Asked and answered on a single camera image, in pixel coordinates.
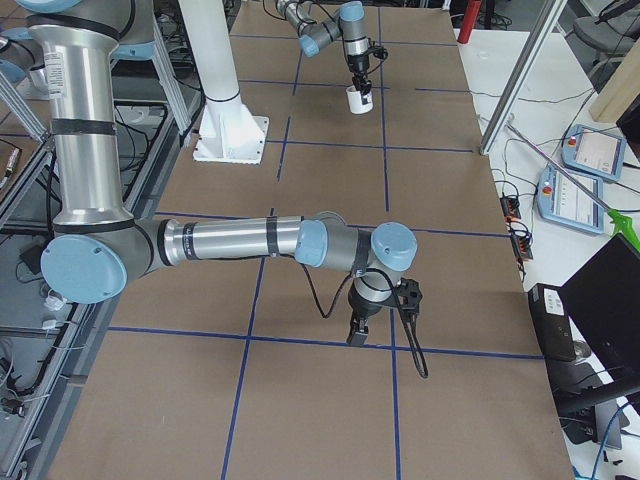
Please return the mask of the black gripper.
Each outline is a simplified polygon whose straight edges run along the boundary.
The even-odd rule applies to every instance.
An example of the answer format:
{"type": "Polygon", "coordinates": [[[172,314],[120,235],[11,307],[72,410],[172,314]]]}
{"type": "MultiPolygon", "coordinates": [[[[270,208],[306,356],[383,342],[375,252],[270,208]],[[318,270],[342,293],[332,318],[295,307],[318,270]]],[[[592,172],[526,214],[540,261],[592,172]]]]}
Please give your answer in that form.
{"type": "Polygon", "coordinates": [[[376,315],[389,297],[389,289],[372,288],[362,279],[352,282],[348,292],[348,303],[352,309],[350,330],[346,340],[348,344],[364,345],[366,343],[369,328],[367,321],[363,319],[376,315]]]}
{"type": "Polygon", "coordinates": [[[360,91],[362,97],[369,95],[371,92],[371,81],[368,79],[368,70],[370,67],[369,55],[367,53],[348,55],[347,65],[353,76],[352,84],[354,89],[360,91]]]}

